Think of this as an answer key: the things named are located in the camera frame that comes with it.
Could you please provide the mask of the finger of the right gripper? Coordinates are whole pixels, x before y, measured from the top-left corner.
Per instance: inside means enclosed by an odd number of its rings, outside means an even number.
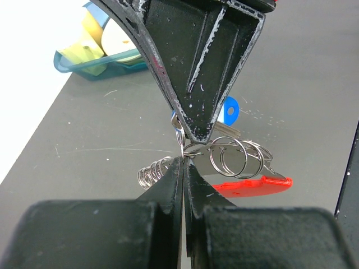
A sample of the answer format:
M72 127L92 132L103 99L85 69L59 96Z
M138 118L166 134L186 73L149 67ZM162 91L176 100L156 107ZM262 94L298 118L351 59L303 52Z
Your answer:
M156 5L157 1L94 1L110 18L124 29L144 57L150 72L155 78L169 107L177 114L187 138L194 139L188 124L185 122L183 102L179 100L172 84L174 75L170 74L170 65L165 57L170 56L169 39L160 34L160 40L155 40L160 27L164 25L161 19L167 16Z
M265 1L141 1L166 93L188 138L208 142L264 26Z

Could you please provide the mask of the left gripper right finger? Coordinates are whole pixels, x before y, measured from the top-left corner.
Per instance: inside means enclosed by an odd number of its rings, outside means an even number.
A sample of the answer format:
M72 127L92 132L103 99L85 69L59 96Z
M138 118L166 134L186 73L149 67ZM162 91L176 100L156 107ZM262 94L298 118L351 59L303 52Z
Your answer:
M208 214L213 208L236 206L200 175L193 162L185 162L183 167L183 194L187 257L192 268L211 268L212 238Z

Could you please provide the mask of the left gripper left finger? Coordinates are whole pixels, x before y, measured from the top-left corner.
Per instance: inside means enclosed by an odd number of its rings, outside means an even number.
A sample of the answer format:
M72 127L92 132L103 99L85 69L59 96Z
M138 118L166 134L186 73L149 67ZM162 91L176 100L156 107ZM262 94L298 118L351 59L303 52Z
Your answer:
M165 175L138 201L153 206L147 268L180 268L182 251L183 158L173 160Z

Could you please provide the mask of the red handled metal key holder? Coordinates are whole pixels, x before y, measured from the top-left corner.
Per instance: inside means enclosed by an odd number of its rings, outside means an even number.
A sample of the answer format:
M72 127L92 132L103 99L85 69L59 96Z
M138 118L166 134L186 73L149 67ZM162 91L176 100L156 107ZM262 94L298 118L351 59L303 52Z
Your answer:
M266 173L245 180L231 179L218 173L214 175L202 175L200 173L200 175L226 198L266 196L284 192L290 189L293 184L291 178L285 177L276 171L275 175Z

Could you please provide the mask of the metal keyring cluster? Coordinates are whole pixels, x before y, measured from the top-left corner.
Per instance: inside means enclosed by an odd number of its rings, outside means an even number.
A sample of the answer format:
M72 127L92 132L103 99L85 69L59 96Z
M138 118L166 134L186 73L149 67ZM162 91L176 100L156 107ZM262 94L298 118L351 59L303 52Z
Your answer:
M216 173L231 179L245 180L269 173L273 154L264 146L251 140L232 138L220 134L206 145L186 144L185 131L176 113L172 114L172 124L183 157L192 159L202 175Z

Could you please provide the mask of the blue key fob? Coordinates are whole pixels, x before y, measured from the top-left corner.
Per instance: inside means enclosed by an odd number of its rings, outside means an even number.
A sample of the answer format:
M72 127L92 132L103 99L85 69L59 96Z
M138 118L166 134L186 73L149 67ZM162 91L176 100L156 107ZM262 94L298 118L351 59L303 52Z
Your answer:
M240 114L240 106L236 99L228 96L220 110L217 122L231 126Z

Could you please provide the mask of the silver metal key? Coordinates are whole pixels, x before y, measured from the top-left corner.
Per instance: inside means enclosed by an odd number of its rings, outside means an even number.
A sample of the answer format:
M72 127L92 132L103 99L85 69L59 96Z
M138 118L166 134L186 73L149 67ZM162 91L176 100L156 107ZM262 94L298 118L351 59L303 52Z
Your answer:
M216 122L214 125L214 129L218 132L220 132L221 134L225 135L225 136L229 136L232 138L240 138L241 133L239 130L228 126L224 123L221 122Z

